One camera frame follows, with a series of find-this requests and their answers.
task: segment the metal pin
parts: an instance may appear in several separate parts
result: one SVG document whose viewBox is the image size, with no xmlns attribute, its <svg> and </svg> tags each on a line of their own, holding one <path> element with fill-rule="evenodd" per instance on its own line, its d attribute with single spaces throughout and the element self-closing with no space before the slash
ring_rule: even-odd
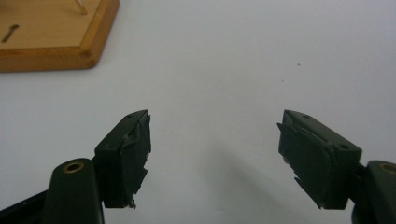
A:
<svg viewBox="0 0 396 224">
<path fill-rule="evenodd" d="M 82 0 L 75 0 L 76 4 L 78 6 L 79 11 L 81 12 L 81 15 L 87 15 L 88 11 L 85 9 L 84 4 L 82 3 Z"/>
<path fill-rule="evenodd" d="M 9 27 L 9 32 L 8 34 L 3 38 L 3 40 L 1 41 L 2 43 L 6 43 L 9 38 L 12 36 L 12 34 L 14 33 L 14 31 L 16 29 L 18 29 L 20 26 L 18 24 L 13 24 L 12 26 Z"/>
</svg>

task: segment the wooden board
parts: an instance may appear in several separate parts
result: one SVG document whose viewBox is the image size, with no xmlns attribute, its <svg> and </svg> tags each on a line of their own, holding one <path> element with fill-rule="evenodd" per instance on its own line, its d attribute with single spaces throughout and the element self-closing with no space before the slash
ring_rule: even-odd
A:
<svg viewBox="0 0 396 224">
<path fill-rule="evenodd" d="M 83 5 L 87 15 L 75 0 L 0 0 L 0 72 L 95 66 L 120 2 L 84 0 Z M 18 28 L 9 35 L 11 26 Z"/>
</svg>

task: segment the screw hole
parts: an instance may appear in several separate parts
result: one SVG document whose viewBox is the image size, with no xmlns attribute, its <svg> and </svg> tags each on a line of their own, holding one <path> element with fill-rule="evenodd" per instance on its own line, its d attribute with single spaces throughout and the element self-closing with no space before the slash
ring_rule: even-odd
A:
<svg viewBox="0 0 396 224">
<path fill-rule="evenodd" d="M 81 170 L 83 167 L 84 167 L 84 163 L 82 163 L 80 161 L 72 162 L 72 163 L 67 164 L 64 167 L 64 173 L 73 174 L 73 173 Z"/>
</svg>

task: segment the white table surface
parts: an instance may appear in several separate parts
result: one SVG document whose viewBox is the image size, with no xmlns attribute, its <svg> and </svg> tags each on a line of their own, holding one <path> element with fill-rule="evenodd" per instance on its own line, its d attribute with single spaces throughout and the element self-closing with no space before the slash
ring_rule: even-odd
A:
<svg viewBox="0 0 396 224">
<path fill-rule="evenodd" d="M 0 74 L 0 209 L 151 114 L 137 209 L 106 223 L 350 223 L 277 152 L 284 109 L 396 162 L 396 2 L 121 0 L 91 70 Z"/>
</svg>

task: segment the wooden block edge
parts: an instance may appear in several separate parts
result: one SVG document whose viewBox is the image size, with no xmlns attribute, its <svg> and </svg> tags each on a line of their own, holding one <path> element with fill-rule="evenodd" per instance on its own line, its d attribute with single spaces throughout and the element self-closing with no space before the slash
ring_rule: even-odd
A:
<svg viewBox="0 0 396 224">
<path fill-rule="evenodd" d="M 0 72 L 89 69 L 100 60 L 119 0 L 102 0 L 79 47 L 0 50 Z"/>
</svg>

